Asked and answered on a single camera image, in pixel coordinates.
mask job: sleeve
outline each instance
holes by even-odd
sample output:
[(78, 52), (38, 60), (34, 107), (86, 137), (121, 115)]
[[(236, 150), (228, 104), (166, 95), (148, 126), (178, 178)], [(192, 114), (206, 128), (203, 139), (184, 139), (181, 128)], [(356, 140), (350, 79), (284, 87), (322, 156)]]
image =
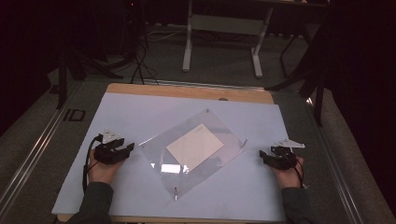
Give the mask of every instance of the sleeve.
[(287, 223), (317, 224), (316, 215), (309, 203), (305, 189), (282, 189), (283, 209)]
[(113, 189), (106, 183), (91, 182), (82, 199), (79, 211), (74, 214), (67, 224), (111, 224), (108, 214)]

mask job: cable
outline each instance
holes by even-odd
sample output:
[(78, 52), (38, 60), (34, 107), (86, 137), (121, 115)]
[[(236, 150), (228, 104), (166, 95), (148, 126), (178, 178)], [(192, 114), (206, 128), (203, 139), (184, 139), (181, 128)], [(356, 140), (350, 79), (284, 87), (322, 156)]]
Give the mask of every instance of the cable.
[(92, 146), (95, 141), (101, 141), (100, 134), (92, 139), (90, 146), (88, 147), (87, 157), (85, 158), (85, 164), (84, 164), (84, 168), (82, 170), (82, 189), (83, 189), (84, 193), (88, 186), (88, 180), (87, 180), (88, 171), (90, 171), (90, 169), (93, 167), (92, 166), (91, 168), (88, 169), (88, 162), (90, 160)]
[(139, 70), (139, 74), (140, 74), (140, 77), (142, 78), (142, 83), (143, 83), (143, 85), (145, 84), (145, 81), (143, 80), (143, 76), (142, 76), (142, 71), (140, 70), (140, 65), (142, 64), (142, 62), (143, 62), (143, 60), (145, 59), (145, 57), (146, 57), (146, 48), (142, 45), (142, 44), (140, 44), (140, 43), (137, 43), (140, 47), (142, 47), (143, 48), (143, 57), (142, 57), (142, 60), (141, 60), (141, 62), (139, 62), (139, 60), (138, 60), (138, 57), (137, 57), (137, 53), (136, 53), (136, 61), (137, 61), (137, 67), (136, 67), (136, 69), (134, 70), (134, 73), (132, 74), (132, 78), (131, 78), (131, 84), (134, 84), (134, 77), (136, 76), (136, 72), (137, 72), (137, 70)]
[(92, 165), (92, 166), (87, 170), (87, 173), (89, 173), (90, 170), (93, 168), (93, 166), (95, 166), (98, 162), (99, 162), (99, 161), (97, 161), (94, 165)]
[(290, 159), (286, 156), (286, 153), (283, 148), (281, 148), (280, 153), (282, 153), (282, 156), (289, 162), (289, 164), (293, 167), (294, 171), (297, 173), (297, 176), (300, 180), (300, 188), (304, 187), (304, 168), (303, 165), (297, 160), (297, 162), (301, 166), (301, 173), (297, 170), (296, 165), (293, 165), (293, 163), (290, 161)]
[[(155, 77), (158, 75), (157, 71), (156, 71), (155, 69), (152, 69), (152, 68), (148, 67), (148, 66), (145, 64), (145, 62), (143, 61), (143, 59), (141, 60), (141, 64), (143, 64), (143, 65), (145, 66), (145, 68), (146, 68), (146, 71), (148, 71), (148, 75), (149, 75), (148, 78), (154, 79), (154, 81), (155, 81), (155, 82), (157, 83), (157, 85), (159, 86), (160, 83), (158, 82), (157, 78), (155, 78)], [(151, 69), (153, 72), (155, 72), (155, 75), (152, 75), (151, 72), (149, 71), (149, 69)]]
[(155, 35), (155, 34), (173, 34), (174, 32), (178, 32), (178, 31), (152, 31), (150, 33), (148, 33), (148, 35)]
[(172, 35), (180, 34), (181, 32), (183, 32), (183, 31), (185, 31), (185, 30), (186, 30), (186, 28), (184, 28), (184, 29), (182, 29), (182, 30), (179, 30), (179, 31), (176, 31), (176, 32), (173, 32), (172, 34), (166, 35), (166, 36), (164, 36), (164, 37), (162, 37), (162, 38), (159, 38), (159, 39), (156, 39), (156, 40), (150, 40), (149, 42), (158, 42), (158, 41), (164, 40), (164, 39), (166, 39), (166, 38), (168, 38), (168, 37), (170, 37), (170, 36), (172, 36)]

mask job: black cable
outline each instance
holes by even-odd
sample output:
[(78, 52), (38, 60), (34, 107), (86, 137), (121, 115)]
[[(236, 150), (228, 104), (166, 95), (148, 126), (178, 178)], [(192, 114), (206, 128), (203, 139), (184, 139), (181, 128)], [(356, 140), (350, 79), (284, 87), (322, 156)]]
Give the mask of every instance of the black cable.
[(91, 168), (90, 169), (88, 168), (88, 162), (90, 160), (92, 146), (95, 141), (100, 141), (100, 139), (101, 139), (101, 134), (94, 137), (90, 143), (90, 146), (88, 147), (87, 157), (85, 159), (85, 164), (84, 164), (84, 168), (82, 171), (82, 189), (83, 189), (84, 193), (88, 186), (88, 180), (87, 180), (88, 171), (91, 169)]
[[(156, 71), (155, 69), (152, 69), (152, 68), (148, 67), (148, 66), (145, 64), (145, 62), (143, 61), (143, 59), (141, 59), (141, 64), (143, 64), (143, 65), (145, 66), (145, 68), (146, 68), (146, 71), (148, 71), (148, 75), (149, 75), (148, 78), (154, 79), (154, 81), (155, 81), (155, 82), (157, 83), (157, 85), (159, 86), (160, 83), (158, 82), (157, 78), (155, 78), (155, 77), (158, 75), (157, 71)], [(155, 72), (155, 75), (152, 75), (151, 72), (149, 71), (149, 69), (151, 69), (153, 72)]]
[(97, 161), (94, 165), (92, 165), (90, 168), (88, 168), (87, 173), (90, 172), (90, 170), (93, 168), (93, 166), (95, 166), (99, 161)]
[(293, 165), (293, 163), (292, 163), (292, 162), (289, 160), (289, 158), (286, 156), (286, 154), (285, 154), (283, 148), (281, 148), (280, 153), (282, 153), (282, 156), (289, 162), (289, 164), (293, 167), (294, 171), (297, 173), (297, 176), (298, 176), (298, 178), (299, 178), (299, 180), (300, 180), (300, 188), (303, 188), (303, 187), (304, 187), (304, 168), (303, 168), (303, 165), (302, 165), (302, 164), (297, 160), (297, 158), (296, 158), (297, 162), (298, 162), (298, 163), (300, 164), (300, 166), (301, 166), (301, 171), (302, 171), (302, 173), (300, 174), (300, 172), (297, 170), (296, 166)]
[[(125, 70), (125, 69), (131, 67), (132, 64), (134, 64), (134, 62), (133, 62), (133, 60), (130, 60), (130, 62), (129, 62), (128, 64), (126, 64), (124, 67), (122, 67), (122, 68), (120, 68), (120, 69), (118, 69), (118, 70), (115, 70), (116, 68), (110, 68), (110, 69), (111, 69), (111, 72), (117, 74), (118, 72), (123, 71), (123, 70)], [(88, 77), (99, 77), (99, 76), (101, 76), (101, 75), (97, 75), (97, 76), (96, 76), (96, 75), (88, 74), (87, 76), (88, 76)]]
[(140, 73), (140, 77), (142, 78), (142, 83), (145, 84), (145, 83), (144, 83), (144, 80), (143, 80), (143, 77), (142, 77), (142, 74), (141, 74), (140, 65), (142, 64), (143, 60), (146, 58), (146, 48), (145, 48), (142, 44), (140, 44), (140, 43), (137, 43), (137, 44), (138, 44), (140, 47), (143, 48), (143, 57), (142, 57), (142, 60), (139, 62), (139, 60), (138, 60), (138, 58), (137, 58), (137, 54), (136, 54), (137, 67), (136, 67), (136, 69), (134, 70), (134, 73), (132, 74), (131, 84), (134, 84), (134, 77), (136, 76), (136, 72), (137, 72), (138, 70), (139, 70), (139, 73)]

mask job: table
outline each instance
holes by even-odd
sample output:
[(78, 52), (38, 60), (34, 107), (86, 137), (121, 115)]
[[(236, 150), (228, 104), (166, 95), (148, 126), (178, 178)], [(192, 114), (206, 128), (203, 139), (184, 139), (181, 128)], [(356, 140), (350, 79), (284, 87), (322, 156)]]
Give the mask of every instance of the table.
[(183, 66), (184, 72), (190, 71), (191, 64), (191, 32), (195, 30), (206, 30), (216, 31), (225, 33), (234, 33), (242, 35), (257, 35), (258, 41), (254, 48), (251, 48), (251, 57), (253, 61), (254, 73), (257, 78), (262, 77), (262, 67), (260, 65), (259, 52), (262, 47), (262, 41), (264, 40), (266, 30), (268, 28), (274, 7), (282, 5), (296, 5), (296, 6), (309, 6), (309, 7), (325, 7), (325, 4), (307, 3), (304, 1), (293, 1), (293, 0), (252, 0), (255, 2), (262, 2), (267, 4), (269, 7), (265, 12), (265, 18), (260, 20), (246, 20), (236, 18), (225, 18), (216, 17), (210, 15), (198, 15), (192, 13), (192, 2), (189, 0), (189, 11), (187, 19), (187, 41), (186, 48), (184, 51)]
[[(220, 98), (226, 98), (228, 102), (219, 101)], [(131, 104), (130, 110), (122, 108), (122, 105)], [(141, 143), (202, 106), (210, 107), (240, 139), (248, 136), (247, 150), (176, 202), (167, 197), (167, 192), (162, 189), (157, 176), (150, 172), (150, 166), (139, 149), (134, 150), (113, 184), (112, 218), (128, 222), (282, 220), (276, 179), (262, 164), (258, 154), (259, 149), (269, 150), (274, 142), (288, 137), (279, 108), (273, 105), (269, 92), (126, 84), (108, 86), (52, 213), (65, 221), (77, 212), (82, 199), (81, 163), (84, 162), (87, 145), (104, 126), (113, 131), (114, 127), (119, 127), (119, 134), (126, 139), (125, 144), (130, 144), (132, 139)], [(244, 111), (248, 114), (235, 118), (235, 113)], [(166, 115), (166, 120), (160, 118), (163, 115)], [(146, 125), (147, 122), (157, 124), (155, 130)], [(130, 127), (136, 127), (139, 132), (131, 133)]]

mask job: white tabletop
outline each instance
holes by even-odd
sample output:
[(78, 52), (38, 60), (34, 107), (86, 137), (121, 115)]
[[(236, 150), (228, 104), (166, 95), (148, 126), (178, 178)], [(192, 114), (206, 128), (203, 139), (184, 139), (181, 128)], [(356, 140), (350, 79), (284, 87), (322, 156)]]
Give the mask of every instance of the white tabletop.
[(277, 105), (107, 92), (64, 181), (52, 213), (75, 214), (82, 201), (82, 167), (91, 140), (104, 129), (136, 145), (209, 108), (240, 139), (246, 150), (175, 201), (141, 148), (121, 166), (112, 188), (113, 217), (279, 221), (280, 190), (259, 150), (288, 138)]

